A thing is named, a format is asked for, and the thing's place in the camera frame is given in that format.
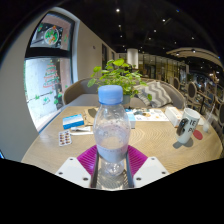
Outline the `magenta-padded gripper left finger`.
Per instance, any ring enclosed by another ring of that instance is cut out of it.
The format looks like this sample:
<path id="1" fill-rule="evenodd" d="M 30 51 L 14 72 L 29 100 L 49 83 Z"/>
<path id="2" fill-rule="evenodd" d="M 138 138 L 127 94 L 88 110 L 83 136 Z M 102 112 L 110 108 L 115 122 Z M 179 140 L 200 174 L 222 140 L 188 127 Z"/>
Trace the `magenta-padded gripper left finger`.
<path id="1" fill-rule="evenodd" d="M 98 172 L 97 148 L 92 146 L 78 157 L 69 157 L 56 175 L 84 188 L 96 185 Z"/>

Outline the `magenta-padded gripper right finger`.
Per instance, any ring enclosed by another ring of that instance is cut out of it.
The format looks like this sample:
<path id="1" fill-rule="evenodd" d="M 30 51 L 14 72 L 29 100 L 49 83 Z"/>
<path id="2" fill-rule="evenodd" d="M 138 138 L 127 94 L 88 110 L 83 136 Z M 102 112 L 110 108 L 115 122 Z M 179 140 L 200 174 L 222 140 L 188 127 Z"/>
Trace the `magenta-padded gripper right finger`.
<path id="1" fill-rule="evenodd" d="M 133 146 L 128 146 L 126 164 L 130 188 L 143 187 L 169 174 L 156 157 L 147 157 Z"/>

